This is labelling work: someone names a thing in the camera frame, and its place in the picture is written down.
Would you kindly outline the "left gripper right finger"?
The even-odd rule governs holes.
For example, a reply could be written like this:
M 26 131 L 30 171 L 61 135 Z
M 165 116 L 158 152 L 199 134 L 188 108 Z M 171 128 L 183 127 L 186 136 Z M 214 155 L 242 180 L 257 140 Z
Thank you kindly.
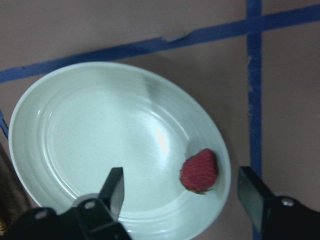
M 237 195 L 256 231 L 263 235 L 275 195 L 249 166 L 238 169 Z

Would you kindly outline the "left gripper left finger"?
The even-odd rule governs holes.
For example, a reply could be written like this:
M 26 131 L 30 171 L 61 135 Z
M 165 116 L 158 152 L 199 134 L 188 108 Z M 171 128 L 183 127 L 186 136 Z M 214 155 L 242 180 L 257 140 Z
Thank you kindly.
M 125 198 L 124 171 L 122 167 L 113 167 L 110 170 L 98 198 L 102 200 L 110 216 L 117 222 Z

